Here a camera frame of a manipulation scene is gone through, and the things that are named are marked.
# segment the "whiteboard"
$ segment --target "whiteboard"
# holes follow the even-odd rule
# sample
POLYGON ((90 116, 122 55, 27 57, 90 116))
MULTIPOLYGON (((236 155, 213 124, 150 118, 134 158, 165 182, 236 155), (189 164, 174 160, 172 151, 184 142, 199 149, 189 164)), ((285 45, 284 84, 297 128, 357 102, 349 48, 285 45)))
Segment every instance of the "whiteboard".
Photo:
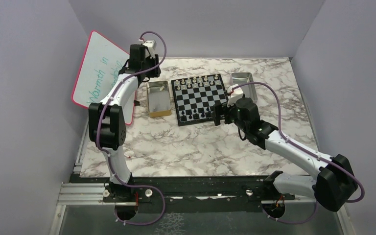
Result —
MULTIPOLYGON (((127 59, 126 51, 98 32, 91 32, 71 94, 73 102, 86 108, 91 103, 99 103, 118 81, 118 72, 127 59)), ((128 125, 132 123, 133 109, 133 100, 123 107, 128 125)))

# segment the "marble vein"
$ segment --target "marble vein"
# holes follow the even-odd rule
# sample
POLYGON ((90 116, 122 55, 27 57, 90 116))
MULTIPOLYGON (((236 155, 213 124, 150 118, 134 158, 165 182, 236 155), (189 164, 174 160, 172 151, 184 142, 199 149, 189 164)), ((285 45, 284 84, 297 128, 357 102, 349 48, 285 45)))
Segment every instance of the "marble vein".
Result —
MULTIPOLYGON (((292 138, 316 149, 306 110, 287 58, 279 59, 167 59, 158 80, 172 80, 212 73, 229 84, 233 72, 251 72, 255 81, 269 84, 282 105, 282 128, 292 138)), ((262 119, 277 125, 278 110, 271 92, 256 86, 262 119)), ((277 154, 241 141, 234 125, 215 127, 212 122, 178 127, 172 115, 150 118, 146 110, 146 86, 137 91, 141 102, 134 123, 127 128, 123 146, 134 176, 267 175, 275 170, 289 174, 305 172, 277 154)), ((107 177, 102 153, 86 138, 81 177, 107 177)))

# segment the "black cable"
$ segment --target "black cable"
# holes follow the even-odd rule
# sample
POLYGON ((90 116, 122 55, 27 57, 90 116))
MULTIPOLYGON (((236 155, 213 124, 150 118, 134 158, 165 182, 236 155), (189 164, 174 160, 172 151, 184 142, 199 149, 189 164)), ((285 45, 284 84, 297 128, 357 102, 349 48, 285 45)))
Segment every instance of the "black cable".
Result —
POLYGON ((237 130, 238 130, 238 136, 240 136, 240 140, 245 141, 246 135, 244 134, 244 137, 241 137, 240 128, 237 127, 237 130))

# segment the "white marble surface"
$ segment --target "white marble surface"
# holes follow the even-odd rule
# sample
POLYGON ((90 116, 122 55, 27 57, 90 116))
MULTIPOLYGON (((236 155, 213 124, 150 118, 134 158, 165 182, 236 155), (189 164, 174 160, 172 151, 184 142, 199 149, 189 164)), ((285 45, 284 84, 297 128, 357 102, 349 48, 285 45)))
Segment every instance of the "white marble surface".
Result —
MULTIPOLYGON (((220 73, 229 84, 233 72, 251 72, 255 81, 269 84, 282 106, 282 128, 290 137, 316 149, 305 107, 292 67, 280 59, 167 59, 161 77, 173 80, 220 73)), ((272 93, 256 86, 261 118, 277 126, 278 111, 272 93)), ((277 154, 262 150, 238 137, 235 125, 214 126, 213 122, 179 127, 172 100, 172 115, 150 118, 146 110, 146 85, 137 91, 141 106, 127 128, 123 146, 134 176, 225 176, 268 175, 275 170, 304 174, 296 165, 277 154)), ((84 143, 81 177, 109 176, 102 153, 88 138, 84 143)))

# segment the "marble tabletop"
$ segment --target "marble tabletop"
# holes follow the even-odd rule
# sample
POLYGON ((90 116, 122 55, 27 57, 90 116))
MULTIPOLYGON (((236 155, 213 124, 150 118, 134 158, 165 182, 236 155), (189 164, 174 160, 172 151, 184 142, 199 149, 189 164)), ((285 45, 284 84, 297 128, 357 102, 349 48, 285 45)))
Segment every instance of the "marble tabletop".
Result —
MULTIPOLYGON (((282 129, 290 137, 316 149, 315 139, 288 58, 276 59, 166 59, 161 76, 151 81, 220 73, 226 88, 233 72, 251 72, 254 81, 269 84, 282 106, 282 129)), ((263 120, 277 126, 278 110, 272 93, 256 86, 263 120)), ((269 175, 275 170, 305 174, 290 161, 247 141, 241 141, 234 124, 213 122, 178 126, 172 115, 150 118, 146 109, 146 84, 137 90, 141 105, 127 126, 123 146, 133 176, 229 176, 269 175)), ((80 177, 108 177, 103 154, 88 136, 82 150, 80 177)))

